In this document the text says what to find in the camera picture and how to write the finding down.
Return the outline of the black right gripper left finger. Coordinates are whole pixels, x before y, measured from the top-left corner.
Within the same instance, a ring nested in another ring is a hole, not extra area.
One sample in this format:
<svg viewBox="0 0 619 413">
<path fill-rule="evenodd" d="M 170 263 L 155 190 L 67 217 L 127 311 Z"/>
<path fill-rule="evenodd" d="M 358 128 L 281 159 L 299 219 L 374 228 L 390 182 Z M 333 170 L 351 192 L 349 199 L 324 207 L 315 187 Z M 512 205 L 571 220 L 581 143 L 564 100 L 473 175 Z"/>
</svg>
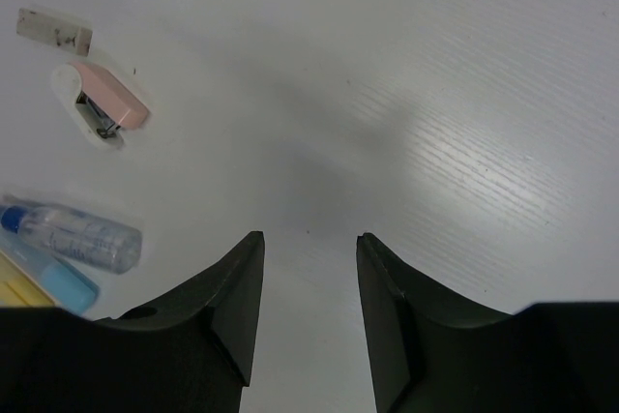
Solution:
<svg viewBox="0 0 619 413">
<path fill-rule="evenodd" d="M 118 344 L 105 412 L 237 412 L 251 382 L 265 240 L 248 233 L 223 258 L 160 297 L 102 318 Z"/>
</svg>

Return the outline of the grey white eraser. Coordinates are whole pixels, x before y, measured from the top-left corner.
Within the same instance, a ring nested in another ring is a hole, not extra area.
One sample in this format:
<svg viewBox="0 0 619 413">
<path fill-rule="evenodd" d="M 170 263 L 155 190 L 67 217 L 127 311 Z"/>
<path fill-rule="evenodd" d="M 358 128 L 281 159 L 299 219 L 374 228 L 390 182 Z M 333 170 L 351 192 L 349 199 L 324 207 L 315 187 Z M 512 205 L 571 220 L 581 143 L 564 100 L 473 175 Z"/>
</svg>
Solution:
<svg viewBox="0 0 619 413">
<path fill-rule="evenodd" d="M 89 55 L 93 36 L 93 31 L 88 27 L 25 8 L 18 11 L 15 31 L 23 38 L 80 57 Z"/>
</svg>

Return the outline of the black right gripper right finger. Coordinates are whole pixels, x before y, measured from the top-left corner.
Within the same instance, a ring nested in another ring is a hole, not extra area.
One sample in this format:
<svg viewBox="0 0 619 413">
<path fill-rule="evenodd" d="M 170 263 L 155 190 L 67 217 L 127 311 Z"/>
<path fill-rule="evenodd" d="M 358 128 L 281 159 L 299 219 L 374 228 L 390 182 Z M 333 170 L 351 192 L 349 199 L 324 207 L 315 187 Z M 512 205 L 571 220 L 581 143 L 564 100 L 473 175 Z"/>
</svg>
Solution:
<svg viewBox="0 0 619 413">
<path fill-rule="evenodd" d="M 480 409 L 491 328 L 510 316 L 406 264 L 372 233 L 358 237 L 356 260 L 377 411 Z"/>
</svg>

